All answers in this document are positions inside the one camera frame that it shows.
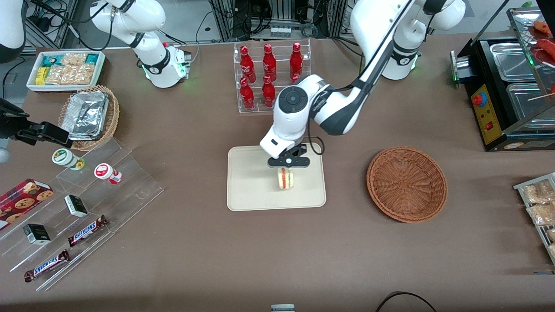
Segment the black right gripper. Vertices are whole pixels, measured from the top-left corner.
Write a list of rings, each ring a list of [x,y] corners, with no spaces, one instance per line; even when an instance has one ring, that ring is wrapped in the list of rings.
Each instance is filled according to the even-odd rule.
[[[0,138],[19,140],[29,145],[35,145],[38,141],[48,141],[70,149],[73,141],[68,138],[66,130],[52,123],[30,122],[23,117],[1,114]]]

